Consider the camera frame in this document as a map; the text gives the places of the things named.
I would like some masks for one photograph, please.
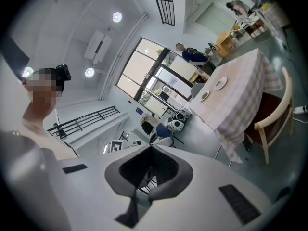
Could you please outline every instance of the red chair seat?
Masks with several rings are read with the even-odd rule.
[[[255,123],[262,121],[266,117],[268,117],[274,110],[278,107],[281,102],[281,98],[276,97],[274,95],[263,93],[262,99],[260,103],[260,108],[251,122],[251,124],[246,129],[245,133],[256,143],[262,145],[262,140],[258,130],[255,130]],[[279,132],[286,118],[288,117],[288,113],[290,110],[290,105],[285,110],[285,112],[272,124],[268,125],[264,128],[265,137],[267,143],[269,143]]]

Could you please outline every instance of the metal railing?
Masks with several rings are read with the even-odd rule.
[[[175,26],[173,0],[156,0],[162,23]]]
[[[78,117],[68,122],[64,122],[62,124],[54,126],[51,129],[48,129],[47,131],[57,137],[59,136],[60,139],[63,139],[77,131],[82,131],[87,126],[90,126],[101,120],[105,120],[106,118],[112,115],[115,115],[117,113],[120,113],[120,112],[115,108],[115,106],[111,106],[111,107]]]

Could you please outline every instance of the white plate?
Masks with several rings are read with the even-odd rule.
[[[205,98],[202,98],[203,94],[207,93],[207,96]],[[204,92],[201,96],[201,100],[200,101],[203,101],[205,99],[207,99],[207,97],[210,95],[210,90],[207,90],[206,92]]]
[[[227,77],[223,77],[221,78],[215,85],[214,90],[220,90],[221,88],[223,88],[225,86],[225,84],[227,83]]]

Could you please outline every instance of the plaid tablecloth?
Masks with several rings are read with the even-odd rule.
[[[218,91],[214,86],[222,77],[227,84]],[[229,159],[242,163],[235,148],[244,140],[244,131],[256,116],[262,93],[282,89],[282,83],[265,55],[255,49],[218,67],[190,104],[198,116],[213,129]],[[203,93],[209,97],[200,101]]]

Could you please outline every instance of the blue shirt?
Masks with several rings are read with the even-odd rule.
[[[187,48],[185,51],[183,51],[182,56],[187,62],[189,62],[189,60],[198,63],[207,61],[207,57],[193,48]]]

